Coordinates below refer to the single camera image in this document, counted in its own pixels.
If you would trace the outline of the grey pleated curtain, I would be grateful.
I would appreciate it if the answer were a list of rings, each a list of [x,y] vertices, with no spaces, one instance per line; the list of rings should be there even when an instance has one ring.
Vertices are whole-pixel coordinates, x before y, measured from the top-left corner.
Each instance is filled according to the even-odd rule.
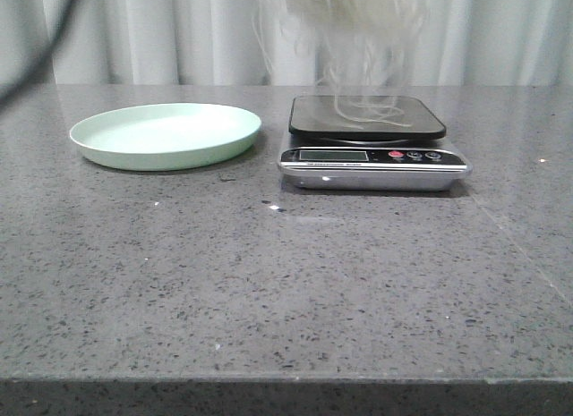
[[[310,57],[277,35],[286,74],[269,81],[253,26],[258,0],[1,0],[1,81],[15,83],[64,26],[35,82],[314,84]],[[423,0],[410,53],[415,86],[572,82],[572,0]]]

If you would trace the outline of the light green round plate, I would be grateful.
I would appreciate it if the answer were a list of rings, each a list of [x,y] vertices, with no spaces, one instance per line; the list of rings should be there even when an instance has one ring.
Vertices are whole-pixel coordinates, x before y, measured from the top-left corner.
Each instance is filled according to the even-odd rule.
[[[217,164],[255,142],[261,119],[225,105],[171,103],[93,115],[70,130],[88,160],[127,171],[176,171]]]

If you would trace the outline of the black silver kitchen scale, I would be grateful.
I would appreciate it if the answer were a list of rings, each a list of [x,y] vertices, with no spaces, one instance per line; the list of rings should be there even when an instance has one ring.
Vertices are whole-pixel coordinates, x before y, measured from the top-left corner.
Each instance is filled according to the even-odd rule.
[[[305,189],[445,191],[472,172],[446,132],[417,98],[300,96],[278,168],[285,181]]]

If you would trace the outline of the white vermicelli noodle bundle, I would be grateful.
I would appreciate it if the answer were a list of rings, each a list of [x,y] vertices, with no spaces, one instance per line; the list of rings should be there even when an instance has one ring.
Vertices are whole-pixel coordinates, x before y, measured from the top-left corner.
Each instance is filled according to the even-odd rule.
[[[295,55],[310,57],[306,71],[327,87],[325,96],[295,102],[297,124],[321,130],[411,131],[409,101],[376,98],[370,89],[400,86],[426,17],[423,0],[258,0],[253,26],[269,81],[287,72],[277,35]]]

